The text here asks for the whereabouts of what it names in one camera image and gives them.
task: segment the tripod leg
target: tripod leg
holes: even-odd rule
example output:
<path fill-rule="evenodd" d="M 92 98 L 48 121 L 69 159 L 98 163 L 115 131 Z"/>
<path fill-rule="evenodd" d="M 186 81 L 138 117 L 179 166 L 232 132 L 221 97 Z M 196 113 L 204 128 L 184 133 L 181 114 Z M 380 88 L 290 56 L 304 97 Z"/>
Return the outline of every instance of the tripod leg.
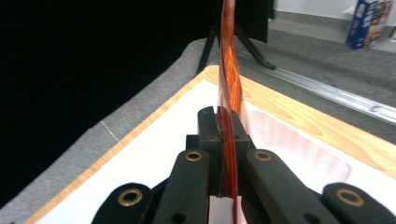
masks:
<path fill-rule="evenodd" d="M 245 46 L 245 48 L 247 48 L 248 52 L 251 54 L 251 56 L 253 56 L 258 64 L 272 70 L 276 69 L 276 66 L 265 61 L 259 50 L 256 48 L 256 46 L 254 46 L 253 42 L 249 40 L 249 38 L 245 35 L 245 33 L 239 28 L 237 24 L 234 25 L 234 30 L 236 36 L 239 38 L 239 40 L 241 40 L 242 44 Z"/>
<path fill-rule="evenodd" d="M 201 73 L 207 63 L 207 59 L 209 58 L 210 50 L 212 50 L 213 42 L 215 41 L 215 37 L 219 31 L 219 23 L 216 22 L 215 25 L 210 29 L 209 35 L 205 42 L 204 50 L 202 52 L 201 60 L 198 64 L 197 74 Z"/>

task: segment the white wall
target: white wall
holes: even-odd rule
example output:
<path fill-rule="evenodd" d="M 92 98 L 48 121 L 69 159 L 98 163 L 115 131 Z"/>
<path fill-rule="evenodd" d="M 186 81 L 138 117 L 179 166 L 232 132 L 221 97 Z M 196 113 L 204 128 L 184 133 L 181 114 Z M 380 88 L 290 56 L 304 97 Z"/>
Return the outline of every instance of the white wall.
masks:
<path fill-rule="evenodd" d="M 357 0 L 276 0 L 276 10 L 350 20 L 350 16 L 342 12 L 355 6 L 357 2 Z M 387 25 L 393 26 L 395 23 L 396 0 L 393 0 Z"/>

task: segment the orange plastic sheet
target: orange plastic sheet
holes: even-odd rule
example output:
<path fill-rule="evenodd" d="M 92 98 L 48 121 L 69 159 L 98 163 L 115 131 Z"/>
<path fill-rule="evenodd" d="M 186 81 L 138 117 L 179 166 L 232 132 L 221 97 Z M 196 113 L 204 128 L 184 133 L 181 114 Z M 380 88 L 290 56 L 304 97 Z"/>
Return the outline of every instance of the orange plastic sheet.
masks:
<path fill-rule="evenodd" d="M 233 42 L 234 0 L 224 0 L 221 18 L 219 106 L 218 117 L 223 134 L 225 174 L 224 196 L 233 199 L 233 221 L 237 211 L 237 167 L 233 134 L 232 111 L 241 108 L 242 87 Z"/>

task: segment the metal rail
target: metal rail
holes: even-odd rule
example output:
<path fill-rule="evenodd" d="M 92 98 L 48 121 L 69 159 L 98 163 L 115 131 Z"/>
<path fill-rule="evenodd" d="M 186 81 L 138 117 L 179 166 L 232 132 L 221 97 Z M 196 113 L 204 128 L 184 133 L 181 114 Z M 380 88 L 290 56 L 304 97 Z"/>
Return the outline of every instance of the metal rail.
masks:
<path fill-rule="evenodd" d="M 335 87 L 315 81 L 308 77 L 303 77 L 281 68 L 271 70 L 256 64 L 255 62 L 248 59 L 245 55 L 238 54 L 238 56 L 242 65 L 253 70 L 270 75 L 272 77 L 280 78 L 307 91 L 311 91 L 318 96 L 336 102 L 339 105 L 347 106 L 363 114 L 383 120 L 396 126 L 396 108 L 392 106 L 384 105 L 357 94 L 337 89 Z"/>

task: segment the gray fabric surface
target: gray fabric surface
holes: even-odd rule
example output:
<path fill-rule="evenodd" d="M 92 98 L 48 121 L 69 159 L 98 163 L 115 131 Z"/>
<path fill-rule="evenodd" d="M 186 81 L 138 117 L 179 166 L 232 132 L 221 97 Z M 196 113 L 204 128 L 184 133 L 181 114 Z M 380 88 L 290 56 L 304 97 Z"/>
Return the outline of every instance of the gray fabric surface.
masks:
<path fill-rule="evenodd" d="M 192 42 L 168 70 L 82 135 L 46 172 L 2 208 L 0 224 L 22 223 L 188 83 L 195 75 L 204 43 L 204 39 Z M 279 31 L 270 31 L 268 45 L 258 41 L 254 43 L 269 62 L 279 67 L 396 106 L 395 54 L 370 49 L 350 50 L 344 44 Z M 250 57 L 239 41 L 236 45 L 238 54 Z M 216 62 L 218 55 L 219 48 L 214 47 L 209 64 Z M 394 126 L 252 70 L 242 63 L 240 72 L 369 133 L 395 141 Z"/>

